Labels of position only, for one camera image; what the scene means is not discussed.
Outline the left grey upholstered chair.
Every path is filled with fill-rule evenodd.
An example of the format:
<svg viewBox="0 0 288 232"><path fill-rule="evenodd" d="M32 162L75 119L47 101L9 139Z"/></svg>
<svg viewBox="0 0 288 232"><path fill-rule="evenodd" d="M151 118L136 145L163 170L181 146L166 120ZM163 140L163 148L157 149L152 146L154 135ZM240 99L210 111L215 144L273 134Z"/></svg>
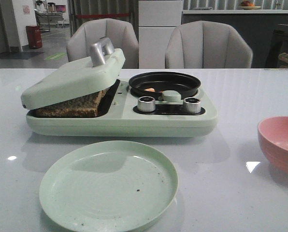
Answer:
<svg viewBox="0 0 288 232"><path fill-rule="evenodd" d="M67 43L68 61L89 56L89 47L100 38L107 37L114 48L122 49L125 56L124 69L137 69L139 43L131 23L105 18L85 22Z"/></svg>

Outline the pink bowl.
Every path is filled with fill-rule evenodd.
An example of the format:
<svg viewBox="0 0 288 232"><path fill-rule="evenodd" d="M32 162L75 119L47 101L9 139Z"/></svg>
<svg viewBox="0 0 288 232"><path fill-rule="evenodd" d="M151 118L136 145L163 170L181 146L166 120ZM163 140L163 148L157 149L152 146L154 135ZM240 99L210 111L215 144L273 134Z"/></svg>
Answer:
<svg viewBox="0 0 288 232"><path fill-rule="evenodd" d="M258 124L258 141L268 161L288 173L288 116L275 116Z"/></svg>

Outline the left silver control knob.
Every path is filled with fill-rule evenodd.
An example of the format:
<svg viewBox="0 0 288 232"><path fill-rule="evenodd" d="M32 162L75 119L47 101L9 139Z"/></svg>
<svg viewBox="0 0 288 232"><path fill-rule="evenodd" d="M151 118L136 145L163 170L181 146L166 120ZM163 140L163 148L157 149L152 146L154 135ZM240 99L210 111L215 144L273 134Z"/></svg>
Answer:
<svg viewBox="0 0 288 232"><path fill-rule="evenodd" d="M150 113L150 112L155 111L156 109L155 98L151 96L140 97L137 102L137 109L140 112L144 112L144 113Z"/></svg>

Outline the light green round plate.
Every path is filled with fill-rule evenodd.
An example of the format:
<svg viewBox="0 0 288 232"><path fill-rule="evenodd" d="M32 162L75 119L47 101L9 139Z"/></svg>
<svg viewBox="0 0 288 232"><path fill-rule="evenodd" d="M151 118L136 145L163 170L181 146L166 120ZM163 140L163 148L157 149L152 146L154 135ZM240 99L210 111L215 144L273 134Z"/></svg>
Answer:
<svg viewBox="0 0 288 232"><path fill-rule="evenodd" d="M173 163L131 141L84 146L56 161L39 191L44 212L75 232L141 232L167 210L178 189Z"/></svg>

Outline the silver control knob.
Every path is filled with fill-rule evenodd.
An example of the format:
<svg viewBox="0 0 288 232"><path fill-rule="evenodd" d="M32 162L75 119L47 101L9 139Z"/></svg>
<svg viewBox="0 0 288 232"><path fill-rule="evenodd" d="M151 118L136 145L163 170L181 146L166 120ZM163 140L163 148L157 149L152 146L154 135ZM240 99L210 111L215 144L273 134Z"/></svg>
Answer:
<svg viewBox="0 0 288 232"><path fill-rule="evenodd" d="M155 111L156 109L155 98L151 96L140 97L137 102L137 109L140 112L144 112L144 113L150 113L150 112Z"/></svg>
<svg viewBox="0 0 288 232"><path fill-rule="evenodd" d="M201 111L201 100L188 97L183 99L183 111L189 114L197 114Z"/></svg>

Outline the cooked shrimp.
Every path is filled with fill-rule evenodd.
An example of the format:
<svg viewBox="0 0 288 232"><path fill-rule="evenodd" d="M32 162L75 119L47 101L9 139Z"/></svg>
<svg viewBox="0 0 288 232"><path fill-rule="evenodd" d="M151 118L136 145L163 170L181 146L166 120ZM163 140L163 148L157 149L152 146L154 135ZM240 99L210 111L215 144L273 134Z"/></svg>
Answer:
<svg viewBox="0 0 288 232"><path fill-rule="evenodd" d="M146 88L145 91L147 92L158 92L158 93L162 93L163 91L156 91L154 88Z"/></svg>

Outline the white cabinet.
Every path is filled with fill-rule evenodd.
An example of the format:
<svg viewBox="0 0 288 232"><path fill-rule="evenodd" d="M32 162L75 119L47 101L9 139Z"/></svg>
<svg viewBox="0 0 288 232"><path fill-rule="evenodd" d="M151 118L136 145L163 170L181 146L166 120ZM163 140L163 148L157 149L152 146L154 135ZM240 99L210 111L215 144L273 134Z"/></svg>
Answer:
<svg viewBox="0 0 288 232"><path fill-rule="evenodd" d="M165 68L165 52L175 27L181 24L182 0L139 1L139 68Z"/></svg>

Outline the bread slice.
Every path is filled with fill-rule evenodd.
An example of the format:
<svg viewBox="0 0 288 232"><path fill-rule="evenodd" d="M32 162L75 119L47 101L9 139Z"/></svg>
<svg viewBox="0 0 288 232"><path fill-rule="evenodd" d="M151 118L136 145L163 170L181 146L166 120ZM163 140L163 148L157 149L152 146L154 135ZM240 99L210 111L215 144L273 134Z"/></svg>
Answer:
<svg viewBox="0 0 288 232"><path fill-rule="evenodd" d="M96 117L109 88L34 110L38 117Z"/></svg>

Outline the fruit plate on counter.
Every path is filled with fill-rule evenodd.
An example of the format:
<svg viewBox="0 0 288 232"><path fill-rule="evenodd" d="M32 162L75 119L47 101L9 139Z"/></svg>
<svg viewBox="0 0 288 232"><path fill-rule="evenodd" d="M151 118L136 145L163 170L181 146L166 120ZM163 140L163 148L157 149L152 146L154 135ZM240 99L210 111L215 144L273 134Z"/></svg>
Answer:
<svg viewBox="0 0 288 232"><path fill-rule="evenodd" d="M239 3L239 9L242 10L257 10L260 9L261 6L257 6L249 0L243 0Z"/></svg>

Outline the red bin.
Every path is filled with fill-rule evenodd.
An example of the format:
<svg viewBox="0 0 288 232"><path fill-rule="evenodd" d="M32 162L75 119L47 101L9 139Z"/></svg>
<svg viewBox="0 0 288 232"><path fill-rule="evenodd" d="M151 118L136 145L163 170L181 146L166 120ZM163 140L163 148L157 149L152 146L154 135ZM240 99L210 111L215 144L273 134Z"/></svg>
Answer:
<svg viewBox="0 0 288 232"><path fill-rule="evenodd" d="M37 49L42 47L42 38L40 27L37 25L26 26L26 33L28 38L29 47L31 49Z"/></svg>

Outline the black round frying pan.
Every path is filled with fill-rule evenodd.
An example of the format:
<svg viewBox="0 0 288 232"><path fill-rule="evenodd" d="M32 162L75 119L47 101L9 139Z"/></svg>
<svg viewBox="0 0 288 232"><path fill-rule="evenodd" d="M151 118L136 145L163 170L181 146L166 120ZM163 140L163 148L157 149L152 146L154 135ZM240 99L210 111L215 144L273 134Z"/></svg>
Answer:
<svg viewBox="0 0 288 232"><path fill-rule="evenodd" d="M181 95L181 99L194 96L201 82L198 78L179 72L146 72L138 74L129 80L133 95L137 97L151 96L156 100L162 98L162 93L147 92L146 88L156 91L174 90Z"/></svg>

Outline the grey upholstered chair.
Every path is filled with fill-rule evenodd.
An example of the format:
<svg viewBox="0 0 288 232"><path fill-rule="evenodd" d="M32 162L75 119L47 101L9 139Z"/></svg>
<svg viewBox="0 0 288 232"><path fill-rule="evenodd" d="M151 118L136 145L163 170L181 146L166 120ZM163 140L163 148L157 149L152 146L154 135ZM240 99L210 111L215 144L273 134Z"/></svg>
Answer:
<svg viewBox="0 0 288 232"><path fill-rule="evenodd" d="M165 52L165 68L251 68L252 59L252 49L234 27L195 21L177 26L172 32Z"/></svg>
<svg viewBox="0 0 288 232"><path fill-rule="evenodd" d="M85 22L67 43L68 61L89 56L89 47L100 38L107 37L114 48L122 49L125 56L124 69L137 69L139 43L131 23L105 18Z"/></svg>

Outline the right silver control knob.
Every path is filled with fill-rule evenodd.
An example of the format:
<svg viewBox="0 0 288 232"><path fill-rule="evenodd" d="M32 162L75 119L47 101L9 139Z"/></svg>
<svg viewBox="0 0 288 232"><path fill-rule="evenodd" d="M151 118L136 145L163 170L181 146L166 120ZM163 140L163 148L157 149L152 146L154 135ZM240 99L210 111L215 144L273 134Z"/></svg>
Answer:
<svg viewBox="0 0 288 232"><path fill-rule="evenodd" d="M188 97L183 99L183 111L189 114L197 114L201 111L201 100Z"/></svg>

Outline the right grey upholstered chair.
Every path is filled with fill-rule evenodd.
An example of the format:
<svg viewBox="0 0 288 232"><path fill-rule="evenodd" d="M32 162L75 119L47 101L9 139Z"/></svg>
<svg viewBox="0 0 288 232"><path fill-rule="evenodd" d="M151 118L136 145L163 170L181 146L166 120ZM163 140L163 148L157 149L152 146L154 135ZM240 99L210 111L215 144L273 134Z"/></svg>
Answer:
<svg viewBox="0 0 288 232"><path fill-rule="evenodd" d="M165 52L165 68L251 68L252 59L252 49L234 27L195 21L177 26L172 32Z"/></svg>

